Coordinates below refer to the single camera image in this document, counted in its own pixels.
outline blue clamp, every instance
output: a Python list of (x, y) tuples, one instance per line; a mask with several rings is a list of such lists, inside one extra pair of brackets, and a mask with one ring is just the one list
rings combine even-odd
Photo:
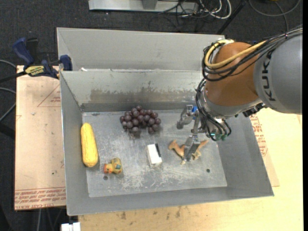
[(194, 106), (194, 107), (192, 108), (192, 113), (194, 114), (197, 110), (198, 110), (198, 107), (197, 107), (197, 106)]
[(63, 65), (63, 70), (65, 71), (72, 71), (73, 65), (71, 58), (68, 55), (62, 55), (60, 56), (60, 63)]
[[(13, 51), (16, 55), (22, 58), (26, 65), (24, 65), (24, 72), (31, 77), (47, 76), (52, 78), (59, 78), (59, 71), (54, 69), (46, 60), (43, 60), (41, 64), (33, 64), (34, 58), (26, 48), (26, 39), (20, 38), (13, 44)], [(72, 71), (73, 65), (68, 55), (62, 55), (60, 57), (60, 70)]]
[(27, 65), (34, 63), (34, 58), (26, 48), (26, 38), (20, 38), (13, 44), (13, 51), (16, 55), (25, 60)]

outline white eraser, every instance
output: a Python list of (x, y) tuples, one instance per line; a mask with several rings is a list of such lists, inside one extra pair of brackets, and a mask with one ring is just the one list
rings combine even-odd
[(151, 167), (161, 165), (163, 160), (157, 144), (149, 144), (146, 147), (149, 163)]

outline bin floor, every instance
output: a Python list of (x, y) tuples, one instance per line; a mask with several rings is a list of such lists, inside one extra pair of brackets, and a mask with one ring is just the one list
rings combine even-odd
[[(177, 129), (182, 110), (155, 110), (162, 123), (160, 130), (152, 135), (142, 128), (140, 137), (133, 138), (122, 128), (120, 117), (123, 112), (85, 112), (83, 122), (92, 125), (99, 162), (87, 168), (87, 182), (90, 197), (152, 193), (187, 190), (195, 188), (226, 187), (218, 146), (204, 134), (199, 141), (209, 140), (197, 160), (181, 165), (181, 158), (168, 146), (173, 140), (181, 146), (191, 135), (193, 122)], [(147, 161), (146, 146), (157, 143), (163, 160), (159, 167), (150, 167)], [(121, 159), (123, 173), (103, 173), (105, 163), (112, 158)]]

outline yellow corn cob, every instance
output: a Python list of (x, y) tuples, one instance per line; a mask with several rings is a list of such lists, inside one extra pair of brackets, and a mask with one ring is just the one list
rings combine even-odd
[(82, 161), (85, 166), (93, 167), (98, 162), (98, 151), (92, 126), (89, 123), (84, 123), (80, 132)]

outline purple grape bunch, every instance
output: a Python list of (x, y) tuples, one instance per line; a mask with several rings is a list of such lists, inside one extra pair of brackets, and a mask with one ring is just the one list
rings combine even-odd
[(158, 113), (152, 109), (145, 110), (140, 105), (126, 111), (120, 117), (120, 122), (126, 131), (138, 134), (142, 128), (147, 128), (149, 134), (153, 134), (159, 130), (161, 119)]

